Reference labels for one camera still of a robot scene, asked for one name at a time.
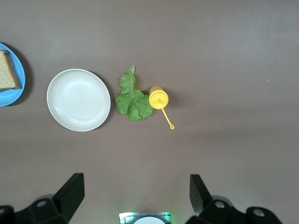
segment blue plate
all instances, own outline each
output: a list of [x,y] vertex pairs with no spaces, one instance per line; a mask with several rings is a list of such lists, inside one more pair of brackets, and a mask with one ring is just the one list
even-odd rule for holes
[[7,50],[9,52],[11,62],[14,66],[14,71],[17,74],[21,85],[19,89],[0,91],[0,106],[7,106],[15,102],[22,95],[26,84],[26,77],[23,65],[18,59],[18,57],[7,46],[0,43],[0,50],[2,49]]

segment yellow plastic container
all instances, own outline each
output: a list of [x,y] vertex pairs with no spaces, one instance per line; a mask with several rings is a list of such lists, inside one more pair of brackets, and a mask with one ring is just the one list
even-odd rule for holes
[[161,86],[155,85],[149,90],[149,104],[157,109],[162,110],[163,114],[170,125],[170,129],[174,129],[174,125],[169,121],[168,116],[164,110],[169,101],[167,93]]

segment gray tabletop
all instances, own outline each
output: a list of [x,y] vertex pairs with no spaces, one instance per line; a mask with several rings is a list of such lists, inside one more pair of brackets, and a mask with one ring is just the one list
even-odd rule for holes
[[[72,224],[116,224],[122,212],[194,214],[189,176],[244,212],[299,220],[299,2],[85,0],[0,3],[0,42],[26,88],[0,108],[0,204],[21,210],[75,172],[85,198]],[[163,113],[129,121],[115,106],[123,72],[162,86]],[[63,70],[97,75],[111,96],[99,128],[76,132],[47,107]]]

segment lettuce leaf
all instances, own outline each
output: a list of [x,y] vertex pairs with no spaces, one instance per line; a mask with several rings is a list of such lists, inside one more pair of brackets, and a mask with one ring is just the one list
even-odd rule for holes
[[149,103],[149,96],[135,88],[134,72],[135,66],[132,66],[121,76],[121,92],[115,99],[119,112],[131,121],[145,119],[154,110]]

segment bread slice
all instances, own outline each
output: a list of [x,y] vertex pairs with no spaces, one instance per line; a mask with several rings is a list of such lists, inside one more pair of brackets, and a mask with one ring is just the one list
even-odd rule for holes
[[20,82],[7,50],[0,50],[0,90],[19,89]]

